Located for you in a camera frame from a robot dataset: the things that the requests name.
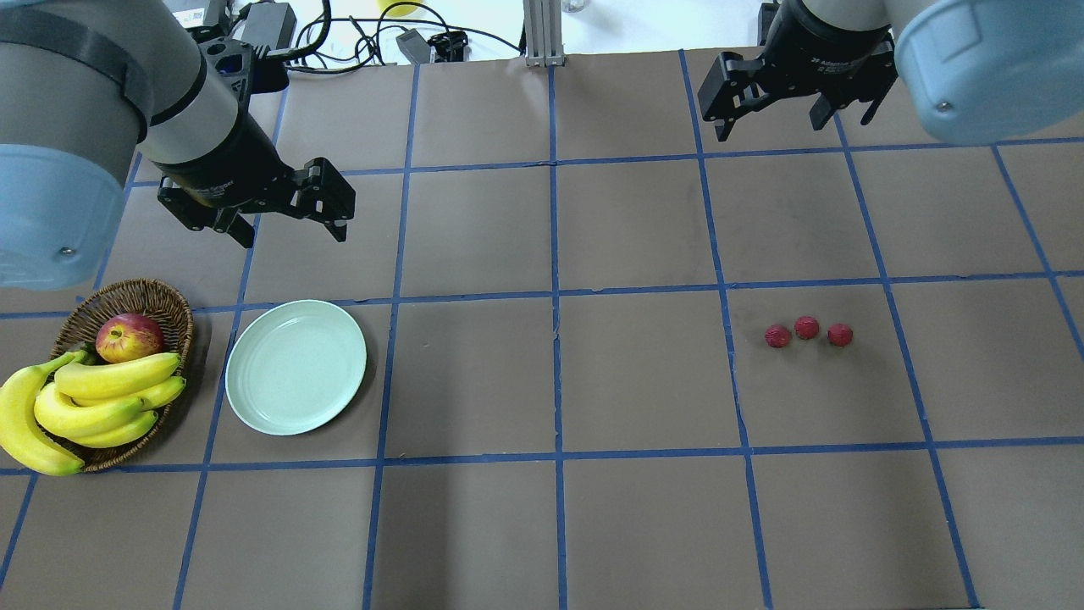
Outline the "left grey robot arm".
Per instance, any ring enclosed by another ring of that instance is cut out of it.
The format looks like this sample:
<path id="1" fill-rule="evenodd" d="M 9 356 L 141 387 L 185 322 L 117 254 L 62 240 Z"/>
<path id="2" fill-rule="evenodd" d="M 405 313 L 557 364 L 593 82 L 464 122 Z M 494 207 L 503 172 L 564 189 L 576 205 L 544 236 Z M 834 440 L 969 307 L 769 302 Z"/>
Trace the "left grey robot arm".
<path id="1" fill-rule="evenodd" d="M 4 1 L 1 275 L 57 291 L 90 280 L 115 241 L 133 156 L 192 231 L 254 246 L 248 215 L 347 239 L 354 189 L 327 158 L 293 169 L 249 113 L 318 49 L 199 42 L 162 1 Z"/>

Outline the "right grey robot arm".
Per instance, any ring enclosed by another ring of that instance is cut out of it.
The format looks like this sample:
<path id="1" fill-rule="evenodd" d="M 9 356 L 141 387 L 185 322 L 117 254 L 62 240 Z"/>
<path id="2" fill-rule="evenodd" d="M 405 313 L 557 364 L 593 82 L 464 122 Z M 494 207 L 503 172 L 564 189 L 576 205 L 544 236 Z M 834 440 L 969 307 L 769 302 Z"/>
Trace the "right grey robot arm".
<path id="1" fill-rule="evenodd" d="M 721 52 L 697 92 L 725 141 L 744 116 L 813 98 L 823 129 L 860 103 L 864 126 L 902 82 L 937 141 L 992 144 L 1081 112 L 1080 1 L 770 1 L 752 59 Z"/>

